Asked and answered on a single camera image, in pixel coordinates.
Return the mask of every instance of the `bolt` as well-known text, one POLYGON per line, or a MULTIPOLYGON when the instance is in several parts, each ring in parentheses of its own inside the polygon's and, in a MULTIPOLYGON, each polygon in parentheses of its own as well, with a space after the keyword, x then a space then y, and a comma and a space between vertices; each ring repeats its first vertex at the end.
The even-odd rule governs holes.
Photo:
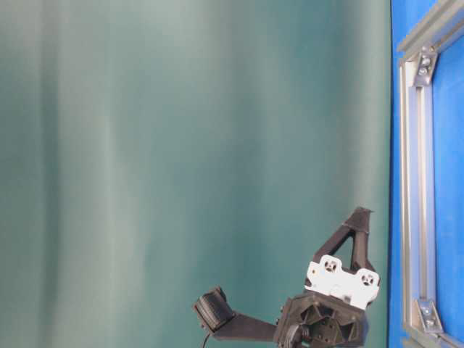
POLYGON ((420 63, 421 65, 423 65, 424 67, 428 67, 430 65, 430 58, 428 58, 427 56, 423 56, 422 57, 422 62, 420 63))
POLYGON ((431 313, 430 308, 427 308, 427 307, 422 307, 421 310, 422 310, 422 313, 425 315, 430 315, 431 313))
POLYGON ((428 73, 428 69, 426 67, 422 67, 421 69, 419 69, 420 76, 425 76, 427 75, 427 73, 428 73))

